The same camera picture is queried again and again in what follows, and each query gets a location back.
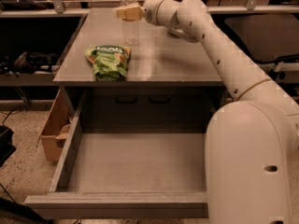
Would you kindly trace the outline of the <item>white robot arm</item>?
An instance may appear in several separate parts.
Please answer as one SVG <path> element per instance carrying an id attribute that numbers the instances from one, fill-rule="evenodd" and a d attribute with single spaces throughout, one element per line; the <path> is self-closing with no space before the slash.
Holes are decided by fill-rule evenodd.
<path id="1" fill-rule="evenodd" d="M 146 0 L 113 13 L 201 43 L 233 99 L 206 130 L 209 223 L 292 224 L 288 158 L 299 147 L 299 104 L 215 24 L 201 0 Z"/>

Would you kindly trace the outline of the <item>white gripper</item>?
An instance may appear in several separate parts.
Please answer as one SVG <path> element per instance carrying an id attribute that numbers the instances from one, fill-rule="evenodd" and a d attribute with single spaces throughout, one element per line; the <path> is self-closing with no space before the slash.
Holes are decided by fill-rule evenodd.
<path id="1" fill-rule="evenodd" d="M 179 2 L 174 0 L 146 0 L 143 7 L 138 3 L 115 7 L 113 14 L 124 21 L 140 21 L 143 16 L 156 26 L 177 26 Z"/>

